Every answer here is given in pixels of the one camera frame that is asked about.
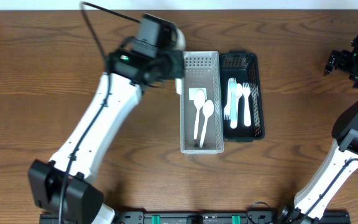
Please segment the white plastic spoon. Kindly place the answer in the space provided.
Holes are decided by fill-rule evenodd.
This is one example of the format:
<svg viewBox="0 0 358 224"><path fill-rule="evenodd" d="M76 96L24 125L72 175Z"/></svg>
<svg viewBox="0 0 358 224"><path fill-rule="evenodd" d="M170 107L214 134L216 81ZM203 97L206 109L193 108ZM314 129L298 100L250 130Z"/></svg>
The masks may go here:
<svg viewBox="0 0 358 224"><path fill-rule="evenodd" d="M237 128L238 124L238 104L239 104L239 98L242 96L242 85L240 83L237 84L236 90L234 92L234 109L235 109L235 116L231 118L230 127L232 129Z"/></svg>
<svg viewBox="0 0 358 224"><path fill-rule="evenodd" d="M175 79L175 89L176 89L176 93L178 95L182 95L182 90L183 88L183 79L182 78L176 78Z"/></svg>
<svg viewBox="0 0 358 224"><path fill-rule="evenodd" d="M196 140L197 136L198 136L200 109L203 107L205 100L206 100L205 93L204 93L203 89L197 90L193 99L194 99L194 105L196 107L196 117L195 117L195 126L194 126L193 137L194 137L194 140Z"/></svg>

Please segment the white plastic spoon horizontal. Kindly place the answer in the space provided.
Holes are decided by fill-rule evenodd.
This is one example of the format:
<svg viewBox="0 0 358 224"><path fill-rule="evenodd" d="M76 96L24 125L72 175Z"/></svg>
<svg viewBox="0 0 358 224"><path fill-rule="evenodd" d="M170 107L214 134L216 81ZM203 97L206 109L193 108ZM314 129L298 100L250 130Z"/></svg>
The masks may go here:
<svg viewBox="0 0 358 224"><path fill-rule="evenodd" d="M201 132L200 147L203 147L204 145L208 119L213 113L214 113L214 103L211 100L207 100L203 106L204 124Z"/></svg>

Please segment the white plastic fork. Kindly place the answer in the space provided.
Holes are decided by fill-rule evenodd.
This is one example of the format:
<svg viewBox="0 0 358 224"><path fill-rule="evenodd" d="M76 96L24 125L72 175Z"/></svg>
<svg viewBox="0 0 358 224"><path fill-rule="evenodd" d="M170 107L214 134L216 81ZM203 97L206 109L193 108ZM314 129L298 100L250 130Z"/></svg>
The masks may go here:
<svg viewBox="0 0 358 224"><path fill-rule="evenodd" d="M230 120L230 111L231 111L231 91L227 89L227 101L224 107L224 120Z"/></svg>
<svg viewBox="0 0 358 224"><path fill-rule="evenodd" d="M248 83L242 84L242 93L244 96L244 126L251 126L249 97L250 97L250 85Z"/></svg>
<svg viewBox="0 0 358 224"><path fill-rule="evenodd" d="M233 120L237 119L236 102L235 102L237 82L236 82L235 78L230 78L229 79L229 89L230 89L230 92L231 92L230 119L231 119L231 121L233 121Z"/></svg>

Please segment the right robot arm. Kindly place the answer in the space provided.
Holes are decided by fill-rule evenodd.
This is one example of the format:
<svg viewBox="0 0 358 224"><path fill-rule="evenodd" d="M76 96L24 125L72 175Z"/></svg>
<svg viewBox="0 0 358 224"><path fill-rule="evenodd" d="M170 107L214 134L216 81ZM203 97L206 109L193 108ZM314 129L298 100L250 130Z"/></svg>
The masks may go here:
<svg viewBox="0 0 358 224"><path fill-rule="evenodd" d="M358 34L351 42L352 50L334 50L324 73L341 70L358 86ZM308 184L285 205L274 223L350 223L347 212L329 212L328 203L343 183L358 169L358 101L345 110L335 122L329 153Z"/></svg>

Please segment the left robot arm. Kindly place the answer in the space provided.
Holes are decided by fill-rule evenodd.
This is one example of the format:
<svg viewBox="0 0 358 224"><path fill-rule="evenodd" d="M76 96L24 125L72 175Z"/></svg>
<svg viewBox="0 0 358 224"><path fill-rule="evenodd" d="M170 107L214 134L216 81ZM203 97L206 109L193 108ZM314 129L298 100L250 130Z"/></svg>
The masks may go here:
<svg viewBox="0 0 358 224"><path fill-rule="evenodd" d="M145 89L184 76L183 32L144 14L139 31L104 58L105 71L89 107L60 149L35 160L28 178L41 223L112 223L115 211L95 186L103 157Z"/></svg>

